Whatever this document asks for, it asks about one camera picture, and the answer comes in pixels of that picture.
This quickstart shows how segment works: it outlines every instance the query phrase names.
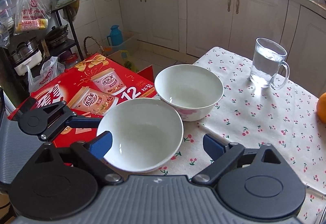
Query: gold ribbon bow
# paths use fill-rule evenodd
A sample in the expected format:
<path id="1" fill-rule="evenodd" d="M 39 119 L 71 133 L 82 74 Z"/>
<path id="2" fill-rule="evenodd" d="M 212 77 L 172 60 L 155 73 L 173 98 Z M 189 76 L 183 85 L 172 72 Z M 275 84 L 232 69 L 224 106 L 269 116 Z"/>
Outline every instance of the gold ribbon bow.
<path id="1" fill-rule="evenodd" d="M 92 68 L 93 66 L 96 66 L 100 63 L 103 63 L 102 66 L 106 66 L 109 64 L 109 62 L 105 59 L 104 56 L 102 56 L 101 54 L 96 55 L 93 59 L 90 60 L 84 60 L 80 63 L 78 63 L 76 66 L 74 66 L 75 68 L 78 69 L 78 71 L 83 72 L 86 69 L 86 66 L 88 65 L 88 68 Z"/>

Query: blue pitcher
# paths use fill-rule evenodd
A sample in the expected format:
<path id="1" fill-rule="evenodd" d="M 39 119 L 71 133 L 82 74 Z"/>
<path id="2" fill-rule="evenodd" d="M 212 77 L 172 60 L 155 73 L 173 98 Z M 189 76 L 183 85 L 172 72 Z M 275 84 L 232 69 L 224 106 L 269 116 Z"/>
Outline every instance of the blue pitcher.
<path id="1" fill-rule="evenodd" d="M 106 37 L 108 39 L 108 42 L 109 37 L 111 38 L 112 46 L 117 46 L 123 43 L 122 33 L 118 29 L 118 27 L 119 25 L 112 25 L 110 35 Z"/>

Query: screw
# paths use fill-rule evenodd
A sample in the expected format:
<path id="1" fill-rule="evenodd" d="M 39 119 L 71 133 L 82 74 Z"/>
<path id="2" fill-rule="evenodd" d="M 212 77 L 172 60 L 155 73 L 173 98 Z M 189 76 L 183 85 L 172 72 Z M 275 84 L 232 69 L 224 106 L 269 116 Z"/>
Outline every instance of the screw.
<path id="1" fill-rule="evenodd" d="M 194 177 L 192 177 L 199 183 L 207 183 L 211 178 L 206 174 L 197 174 Z"/>
<path id="2" fill-rule="evenodd" d="M 107 174 L 107 175 L 105 175 L 104 178 L 105 178 L 105 180 L 107 180 L 108 182 L 111 182 L 111 183 L 116 183 L 121 180 L 121 176 L 116 173 Z"/>

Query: glass mug handle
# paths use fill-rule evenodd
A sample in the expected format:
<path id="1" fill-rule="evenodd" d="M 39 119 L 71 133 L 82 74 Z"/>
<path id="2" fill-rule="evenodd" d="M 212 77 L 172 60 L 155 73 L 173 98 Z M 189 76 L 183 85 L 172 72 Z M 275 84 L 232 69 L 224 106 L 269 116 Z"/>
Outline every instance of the glass mug handle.
<path id="1" fill-rule="evenodd" d="M 275 78 L 274 78 L 274 79 L 273 79 L 273 82 L 270 84 L 271 87 L 272 87 L 272 89 L 274 89 L 274 90 L 278 90 L 278 89 L 283 88 L 284 85 L 286 84 L 286 82 L 287 82 L 288 79 L 289 79 L 289 75 L 290 75 L 290 68 L 289 68 L 289 65 L 287 64 L 287 62 L 283 61 L 283 62 L 281 63 L 281 66 L 284 66 L 284 68 L 285 68 L 285 79 L 284 79 L 283 83 L 282 83 L 280 86 L 275 86 L 275 84 L 274 84 L 274 79 L 275 79 Z"/>

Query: cherry print tablecloth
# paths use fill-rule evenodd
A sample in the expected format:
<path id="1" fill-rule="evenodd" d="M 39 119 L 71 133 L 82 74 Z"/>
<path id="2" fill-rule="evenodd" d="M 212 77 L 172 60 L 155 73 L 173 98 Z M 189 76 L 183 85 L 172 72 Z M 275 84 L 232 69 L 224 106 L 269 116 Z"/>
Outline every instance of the cherry print tablecloth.
<path id="1" fill-rule="evenodd" d="M 184 122 L 180 149 L 152 174 L 192 177 L 211 164 L 203 150 L 206 133 L 248 148 L 270 142 L 306 184 L 307 196 L 298 217 L 313 224 L 326 206 L 326 127 L 315 113 L 317 98 L 292 81 L 278 91 L 255 89 L 248 80 L 251 63 L 219 47 L 195 63 L 220 77 L 224 96 L 205 118 Z M 283 80 L 281 75 L 276 77 L 276 82 Z"/>

